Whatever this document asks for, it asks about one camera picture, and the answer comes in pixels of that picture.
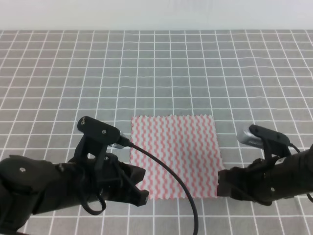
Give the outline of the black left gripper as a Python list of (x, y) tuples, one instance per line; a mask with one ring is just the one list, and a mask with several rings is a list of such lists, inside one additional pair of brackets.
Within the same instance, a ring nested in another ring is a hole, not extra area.
[(116, 155), (106, 154), (104, 158), (71, 159), (58, 164), (62, 176), (62, 187), (58, 208), (81, 205), (89, 208), (89, 203), (98, 201), (102, 208), (106, 201), (146, 205), (149, 192), (140, 190), (137, 184), (143, 181), (146, 170), (135, 165), (120, 162)]

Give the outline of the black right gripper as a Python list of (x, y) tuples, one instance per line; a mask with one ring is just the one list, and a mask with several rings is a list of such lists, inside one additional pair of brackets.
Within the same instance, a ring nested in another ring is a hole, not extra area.
[(256, 159), (245, 168), (219, 171), (217, 195), (270, 206), (276, 200), (271, 179), (275, 163), (276, 158)]

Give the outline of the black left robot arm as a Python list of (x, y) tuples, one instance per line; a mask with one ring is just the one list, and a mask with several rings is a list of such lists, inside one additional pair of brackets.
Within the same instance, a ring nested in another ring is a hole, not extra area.
[(115, 155), (53, 164), (11, 155), (0, 163), (0, 232), (17, 235), (31, 215), (82, 206), (100, 215), (107, 201), (143, 206), (149, 192), (137, 184), (145, 175), (138, 166), (120, 162)]

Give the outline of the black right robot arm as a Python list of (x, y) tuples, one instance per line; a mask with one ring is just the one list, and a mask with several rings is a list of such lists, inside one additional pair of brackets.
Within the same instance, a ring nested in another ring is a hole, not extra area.
[(218, 172), (218, 197), (263, 206), (313, 191), (313, 148), (269, 160), (256, 159), (247, 167)]

